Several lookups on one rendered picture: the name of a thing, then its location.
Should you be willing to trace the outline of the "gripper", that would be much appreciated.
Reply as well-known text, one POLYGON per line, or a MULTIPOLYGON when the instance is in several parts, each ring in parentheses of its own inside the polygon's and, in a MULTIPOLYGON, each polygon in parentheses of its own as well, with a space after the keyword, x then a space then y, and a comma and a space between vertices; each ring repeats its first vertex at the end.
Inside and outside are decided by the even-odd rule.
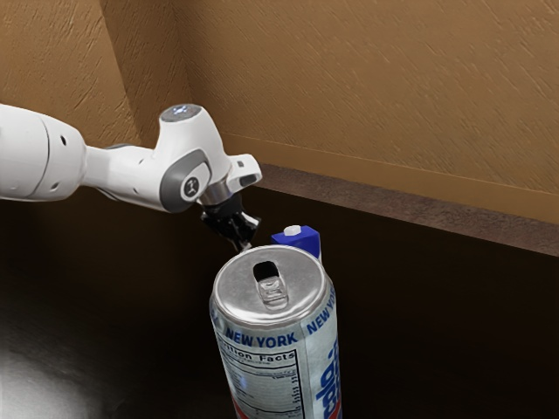
POLYGON ((260 219, 249 216, 240 194, 234 194, 217 205, 204 205, 201 220, 222 237, 230 238, 237 251, 252 247, 260 219))

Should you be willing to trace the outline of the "blue carton with white cap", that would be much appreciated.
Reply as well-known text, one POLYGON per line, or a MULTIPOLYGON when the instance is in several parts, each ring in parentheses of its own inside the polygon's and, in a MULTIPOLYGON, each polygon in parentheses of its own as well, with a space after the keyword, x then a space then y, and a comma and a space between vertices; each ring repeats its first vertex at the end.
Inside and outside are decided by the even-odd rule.
POLYGON ((287 226, 283 231, 271 235, 271 244, 287 245, 304 250, 322 262, 321 236, 310 226, 298 224, 287 226))

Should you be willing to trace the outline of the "silver drink can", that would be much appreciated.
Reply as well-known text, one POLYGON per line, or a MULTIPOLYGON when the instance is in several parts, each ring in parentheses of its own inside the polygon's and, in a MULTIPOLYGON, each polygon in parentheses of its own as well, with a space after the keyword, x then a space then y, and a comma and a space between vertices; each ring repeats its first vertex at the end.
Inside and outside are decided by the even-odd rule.
POLYGON ((318 258, 285 245, 237 255, 210 317, 237 419, 342 419, 336 295, 318 258))

